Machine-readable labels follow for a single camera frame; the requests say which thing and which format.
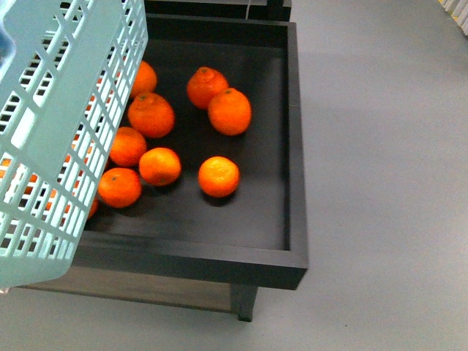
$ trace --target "tray rim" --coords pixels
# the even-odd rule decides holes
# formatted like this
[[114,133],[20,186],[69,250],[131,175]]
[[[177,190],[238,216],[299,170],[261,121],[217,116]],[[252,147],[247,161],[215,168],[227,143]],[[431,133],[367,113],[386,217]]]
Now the tray rim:
[[[296,289],[309,268],[309,253],[295,23],[180,15],[147,14],[146,17],[148,21],[161,18],[285,28],[287,32],[287,44],[284,48],[287,51],[285,112],[289,133],[287,145],[289,217],[286,220],[289,222],[289,238],[287,238],[289,249],[258,249],[84,230],[73,264],[188,279]],[[216,269],[222,274],[213,273]]]

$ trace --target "tangerine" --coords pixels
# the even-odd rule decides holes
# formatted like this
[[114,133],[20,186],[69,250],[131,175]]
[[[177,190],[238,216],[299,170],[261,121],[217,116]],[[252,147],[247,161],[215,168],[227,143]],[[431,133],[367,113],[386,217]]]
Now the tangerine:
[[[50,211],[50,209],[52,208],[52,201],[50,199],[55,199],[56,195],[57,195],[57,191],[55,189],[52,189],[49,195],[49,201],[45,205],[45,209],[47,211]],[[65,213],[68,214],[69,211],[70,211],[70,205],[67,205],[67,207],[65,208]]]
[[110,148],[109,157],[118,166],[133,167],[138,165],[145,152],[145,138],[133,128],[120,127]]
[[134,99],[138,94],[154,91],[157,83],[158,77],[153,67],[148,62],[142,60],[132,90],[130,91],[130,98]]
[[229,87],[226,77],[209,67],[200,67],[187,83],[187,95],[193,105],[206,110],[211,99]]
[[[11,159],[4,159],[1,161],[1,166],[8,168],[11,164],[12,160]],[[5,176],[6,170],[0,170],[0,179],[2,179]],[[36,183],[37,181],[37,175],[33,174],[31,175],[29,179],[29,183]],[[32,186],[27,186],[26,189],[24,190],[24,194],[30,195],[32,193]]]
[[140,94],[129,106],[129,123],[144,137],[164,137],[174,128],[176,115],[169,102],[156,93]]
[[252,106],[249,99],[234,88],[218,93],[208,105],[211,125],[224,135],[239,135],[249,128]]
[[97,191],[102,201],[110,207],[123,208],[138,200],[142,186],[138,173],[129,168],[117,167],[102,175]]
[[140,175],[149,184],[164,186],[181,175],[181,160],[169,148],[153,148],[140,159]]
[[198,183],[212,197],[226,197],[234,193],[241,174],[237,165],[223,156],[213,156],[200,166]]

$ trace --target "light blue plastic basket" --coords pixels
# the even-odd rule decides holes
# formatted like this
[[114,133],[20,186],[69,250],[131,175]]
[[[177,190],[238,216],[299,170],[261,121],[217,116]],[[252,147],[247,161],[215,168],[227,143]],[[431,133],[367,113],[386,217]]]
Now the light blue plastic basket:
[[147,42],[143,0],[0,1],[0,288],[70,267]]

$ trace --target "gray floor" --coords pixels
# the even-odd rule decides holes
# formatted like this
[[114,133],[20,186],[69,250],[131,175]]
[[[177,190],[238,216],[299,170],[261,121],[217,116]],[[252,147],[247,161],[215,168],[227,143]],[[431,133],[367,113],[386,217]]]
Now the gray floor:
[[13,290],[2,350],[468,350],[468,41],[437,0],[294,1],[311,269],[252,323]]

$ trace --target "black wooden tray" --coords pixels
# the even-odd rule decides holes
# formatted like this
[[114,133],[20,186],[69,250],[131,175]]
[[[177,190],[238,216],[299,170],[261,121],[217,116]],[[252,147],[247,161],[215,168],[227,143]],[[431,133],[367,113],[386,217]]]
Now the black wooden tray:
[[[174,130],[149,147],[174,149],[183,173],[164,189],[145,185],[129,208],[102,205],[86,224],[74,265],[295,289],[308,267],[295,24],[170,15],[147,21],[144,59],[176,114]],[[223,72],[250,98],[244,135],[219,134],[188,100],[186,83],[201,66]],[[197,184],[199,166],[214,155],[241,170],[238,191],[223,200],[204,196]]]

